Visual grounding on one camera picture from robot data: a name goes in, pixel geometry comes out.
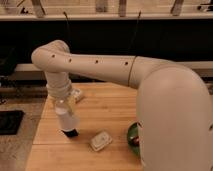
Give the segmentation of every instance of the black mat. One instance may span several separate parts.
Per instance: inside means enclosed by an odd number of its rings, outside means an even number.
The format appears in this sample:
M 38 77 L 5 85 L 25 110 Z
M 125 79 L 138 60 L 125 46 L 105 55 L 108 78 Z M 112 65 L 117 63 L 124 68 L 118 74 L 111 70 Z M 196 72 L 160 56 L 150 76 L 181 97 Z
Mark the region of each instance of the black mat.
M 21 110 L 0 111 L 0 135 L 17 134 L 23 115 Z

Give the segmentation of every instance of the cable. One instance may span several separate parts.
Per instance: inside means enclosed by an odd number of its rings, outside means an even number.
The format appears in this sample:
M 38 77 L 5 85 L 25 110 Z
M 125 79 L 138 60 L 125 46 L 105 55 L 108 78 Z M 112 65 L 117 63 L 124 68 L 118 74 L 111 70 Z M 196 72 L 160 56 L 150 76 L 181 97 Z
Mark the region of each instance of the cable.
M 4 77 L 0 76 L 0 87 L 2 87 L 2 81 Z M 3 99 L 2 93 L 0 92 L 0 105 L 3 105 L 6 102 L 6 100 Z
M 71 32 L 70 32 L 69 18 L 68 18 L 67 13 L 65 11 L 63 12 L 63 14 L 65 15 L 66 21 L 67 21 L 67 36 L 68 36 L 68 41 L 69 41 L 68 44 L 70 45 L 70 43 L 71 43 Z
M 130 52 L 130 50 L 131 50 L 131 48 L 132 48 L 132 46 L 133 46 L 133 44 L 135 42 L 135 38 L 136 38 L 136 35 L 137 35 L 137 32 L 138 32 L 138 25 L 139 25 L 140 18 L 141 18 L 141 11 L 138 13 L 137 23 L 135 25 L 135 31 L 134 31 L 134 33 L 132 35 L 132 39 L 131 39 L 129 47 L 127 49 L 127 53 Z
M 19 7 L 21 4 L 23 4 L 26 0 L 22 0 L 21 2 L 19 2 L 16 7 Z

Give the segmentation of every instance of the small white object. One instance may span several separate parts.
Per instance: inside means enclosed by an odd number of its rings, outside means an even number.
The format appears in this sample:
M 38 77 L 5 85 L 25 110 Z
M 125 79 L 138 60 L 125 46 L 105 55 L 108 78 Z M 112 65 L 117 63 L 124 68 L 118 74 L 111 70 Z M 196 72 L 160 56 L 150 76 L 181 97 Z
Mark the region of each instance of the small white object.
M 84 98 L 84 93 L 80 89 L 74 88 L 71 94 L 74 96 L 75 101 L 79 102 Z
M 106 131 L 102 131 L 91 139 L 90 145 L 94 151 L 100 151 L 111 142 L 112 137 Z

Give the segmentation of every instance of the clear plastic bottle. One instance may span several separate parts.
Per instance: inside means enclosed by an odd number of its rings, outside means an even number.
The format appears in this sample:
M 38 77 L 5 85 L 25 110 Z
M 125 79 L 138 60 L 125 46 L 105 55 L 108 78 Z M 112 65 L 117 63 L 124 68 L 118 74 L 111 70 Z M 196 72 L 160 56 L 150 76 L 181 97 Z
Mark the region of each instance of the clear plastic bottle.
M 77 136 L 76 126 L 79 122 L 78 117 L 73 113 L 72 106 L 68 99 L 56 99 L 54 102 L 55 112 L 61 126 L 61 130 L 68 137 Z

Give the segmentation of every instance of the wooden tabletop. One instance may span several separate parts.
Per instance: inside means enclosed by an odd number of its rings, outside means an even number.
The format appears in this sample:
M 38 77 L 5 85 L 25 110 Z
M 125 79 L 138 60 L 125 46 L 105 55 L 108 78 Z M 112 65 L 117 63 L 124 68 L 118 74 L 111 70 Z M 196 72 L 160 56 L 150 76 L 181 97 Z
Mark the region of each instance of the wooden tabletop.
M 111 83 L 78 83 L 85 98 L 77 104 L 79 136 L 69 139 L 59 128 L 49 99 L 43 110 L 26 171 L 142 171 L 128 147 L 127 130 L 136 121 L 136 90 Z M 106 130 L 113 142 L 95 152 L 90 139 Z

